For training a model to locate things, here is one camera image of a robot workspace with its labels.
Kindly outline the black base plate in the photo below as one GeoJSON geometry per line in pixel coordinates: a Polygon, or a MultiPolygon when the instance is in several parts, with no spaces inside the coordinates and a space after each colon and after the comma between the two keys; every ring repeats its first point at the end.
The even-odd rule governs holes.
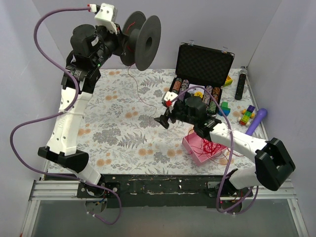
{"type": "Polygon", "coordinates": [[[94,196],[90,187],[79,183],[78,198],[105,200],[108,208],[205,206],[216,207],[217,186],[221,175],[123,175],[104,174],[94,196]]]}

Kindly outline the pink open box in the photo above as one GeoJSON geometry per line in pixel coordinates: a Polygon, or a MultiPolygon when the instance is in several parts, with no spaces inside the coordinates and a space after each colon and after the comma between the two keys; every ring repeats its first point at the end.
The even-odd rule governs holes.
{"type": "Polygon", "coordinates": [[[185,136],[182,145],[197,166],[219,159],[227,150],[226,146],[200,138],[195,132],[185,136]]]}

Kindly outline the yellow green toy block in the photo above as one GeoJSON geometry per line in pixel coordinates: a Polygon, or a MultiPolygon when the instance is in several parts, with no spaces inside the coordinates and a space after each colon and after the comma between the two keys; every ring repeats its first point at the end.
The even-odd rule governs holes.
{"type": "Polygon", "coordinates": [[[229,86],[233,83],[233,79],[230,76],[227,76],[226,81],[224,83],[224,87],[229,86]]]}

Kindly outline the floral table mat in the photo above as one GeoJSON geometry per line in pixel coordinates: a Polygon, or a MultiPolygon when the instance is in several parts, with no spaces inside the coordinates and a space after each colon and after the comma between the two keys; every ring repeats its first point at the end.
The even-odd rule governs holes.
{"type": "Polygon", "coordinates": [[[164,93],[174,79],[173,69],[108,69],[101,71],[84,112],[77,138],[79,150],[104,174],[222,174],[249,168],[253,161],[229,151],[197,166],[182,145],[192,133],[189,124],[163,128],[154,118],[164,113],[164,93]]]}

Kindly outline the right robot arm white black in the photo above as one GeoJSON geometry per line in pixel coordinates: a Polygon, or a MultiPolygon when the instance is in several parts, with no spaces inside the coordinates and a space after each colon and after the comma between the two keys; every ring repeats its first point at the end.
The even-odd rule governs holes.
{"type": "Polygon", "coordinates": [[[224,195],[235,196],[242,189],[254,186],[277,191],[295,170],[295,164],[281,140],[273,138],[267,141],[229,129],[219,119],[207,114],[206,105],[200,97],[177,100],[173,102],[172,109],[167,108],[163,115],[155,118],[164,128],[169,127],[169,120],[191,124],[200,138],[230,147],[254,161],[253,167],[234,169],[226,175],[224,184],[217,186],[224,195]]]}

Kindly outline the black remote control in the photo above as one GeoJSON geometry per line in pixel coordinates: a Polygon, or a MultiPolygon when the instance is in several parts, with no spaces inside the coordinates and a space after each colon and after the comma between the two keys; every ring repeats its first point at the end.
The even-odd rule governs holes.
{"type": "Polygon", "coordinates": [[[243,90],[246,82],[246,77],[247,77],[247,69],[243,68],[240,71],[238,82],[237,82],[237,88],[236,88],[236,93],[235,93],[235,99],[236,100],[241,100],[242,95],[243,95],[243,90]]]}

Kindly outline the black filament spool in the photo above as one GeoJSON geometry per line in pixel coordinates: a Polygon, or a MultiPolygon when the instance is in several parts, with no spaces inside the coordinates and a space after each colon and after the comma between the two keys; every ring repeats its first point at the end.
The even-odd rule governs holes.
{"type": "Polygon", "coordinates": [[[121,62],[126,66],[134,64],[140,71],[149,68],[160,43],[160,19],[156,15],[147,18],[143,12],[135,11],[126,20],[122,33],[127,40],[123,44],[121,62]]]}

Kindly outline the blue green toy block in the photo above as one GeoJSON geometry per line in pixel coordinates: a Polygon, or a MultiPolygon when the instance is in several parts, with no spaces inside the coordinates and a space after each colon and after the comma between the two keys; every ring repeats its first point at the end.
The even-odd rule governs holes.
{"type": "Polygon", "coordinates": [[[228,102],[223,101],[220,108],[222,111],[218,110],[218,113],[217,113],[220,116],[224,116],[224,115],[228,116],[229,113],[231,112],[231,108],[229,108],[228,102]]]}

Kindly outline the black poker chip case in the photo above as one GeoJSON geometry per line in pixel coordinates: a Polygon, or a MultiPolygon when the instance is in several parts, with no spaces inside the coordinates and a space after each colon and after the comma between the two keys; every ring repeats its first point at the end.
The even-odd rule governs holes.
{"type": "Polygon", "coordinates": [[[179,94],[192,86],[203,86],[219,104],[234,57],[230,52],[181,43],[169,91],[179,94]]]}

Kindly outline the purple cylindrical toy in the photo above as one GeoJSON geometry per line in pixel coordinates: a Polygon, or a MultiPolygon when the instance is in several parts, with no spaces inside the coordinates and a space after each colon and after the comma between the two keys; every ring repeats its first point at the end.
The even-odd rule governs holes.
{"type": "Polygon", "coordinates": [[[254,120],[252,121],[252,123],[250,124],[249,128],[246,131],[246,135],[252,136],[252,134],[254,133],[254,131],[256,130],[256,128],[260,125],[260,123],[262,122],[262,120],[267,116],[268,111],[264,108],[261,108],[258,110],[254,120]]]}

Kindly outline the colourful toy block stack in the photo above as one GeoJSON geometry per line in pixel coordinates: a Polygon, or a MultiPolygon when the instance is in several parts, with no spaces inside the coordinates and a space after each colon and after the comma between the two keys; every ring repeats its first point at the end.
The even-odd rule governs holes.
{"type": "Polygon", "coordinates": [[[247,109],[244,109],[241,113],[242,116],[238,118],[238,122],[240,125],[244,126],[250,126],[251,122],[250,120],[255,117],[255,107],[252,105],[249,105],[247,109]]]}

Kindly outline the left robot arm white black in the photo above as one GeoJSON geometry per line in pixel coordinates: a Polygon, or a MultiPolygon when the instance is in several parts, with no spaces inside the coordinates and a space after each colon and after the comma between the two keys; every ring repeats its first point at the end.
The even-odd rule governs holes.
{"type": "Polygon", "coordinates": [[[89,182],[88,191],[96,198],[104,194],[105,185],[100,182],[101,174],[88,163],[88,153],[77,149],[77,137],[84,110],[101,76],[100,68],[113,54],[121,52],[123,42],[120,29],[111,33],[104,26],[83,24],[73,30],[73,49],[61,82],[60,115],[46,146],[38,150],[40,157],[89,182]]]}

